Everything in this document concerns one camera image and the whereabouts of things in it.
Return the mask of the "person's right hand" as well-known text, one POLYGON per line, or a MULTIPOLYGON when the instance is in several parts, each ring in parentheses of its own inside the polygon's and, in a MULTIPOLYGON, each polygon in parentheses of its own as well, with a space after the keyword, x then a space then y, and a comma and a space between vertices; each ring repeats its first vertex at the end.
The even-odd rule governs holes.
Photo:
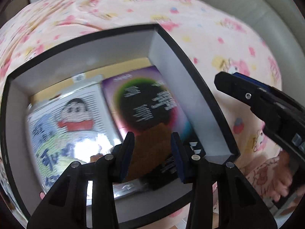
POLYGON ((292 181, 290 156, 286 151, 282 150, 279 153, 279 161, 275 168, 274 176, 269 184, 269 196, 274 202, 278 202, 280 198, 287 197, 292 181))

